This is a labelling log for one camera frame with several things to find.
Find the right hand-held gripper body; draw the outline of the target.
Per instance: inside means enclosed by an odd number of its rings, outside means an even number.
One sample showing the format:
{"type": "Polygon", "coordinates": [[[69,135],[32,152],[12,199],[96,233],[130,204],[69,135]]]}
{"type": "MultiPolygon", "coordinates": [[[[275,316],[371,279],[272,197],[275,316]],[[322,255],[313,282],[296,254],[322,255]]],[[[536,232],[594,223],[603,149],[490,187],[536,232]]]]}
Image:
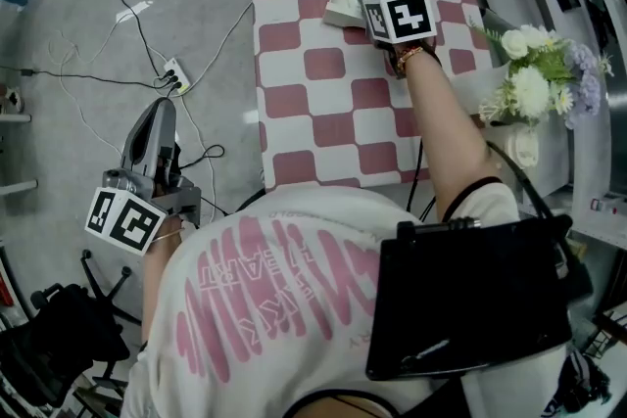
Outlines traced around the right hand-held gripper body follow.
{"type": "Polygon", "coordinates": [[[408,58],[425,52],[437,59],[437,27],[430,0],[371,0],[362,12],[365,30],[377,48],[387,53],[396,77],[405,78],[408,58]]]}

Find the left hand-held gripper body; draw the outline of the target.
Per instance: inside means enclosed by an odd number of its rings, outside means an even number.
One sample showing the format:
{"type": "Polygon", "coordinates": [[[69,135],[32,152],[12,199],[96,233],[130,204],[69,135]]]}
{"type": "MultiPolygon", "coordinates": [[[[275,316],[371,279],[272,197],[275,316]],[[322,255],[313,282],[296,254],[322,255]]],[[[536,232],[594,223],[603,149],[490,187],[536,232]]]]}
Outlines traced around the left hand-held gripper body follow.
{"type": "Polygon", "coordinates": [[[182,175],[179,154],[180,148],[174,147],[170,157],[158,157],[153,176],[145,165],[137,171],[128,165],[106,170],[85,230],[127,252],[144,255],[167,219],[177,216],[199,225],[201,190],[182,175]]]}

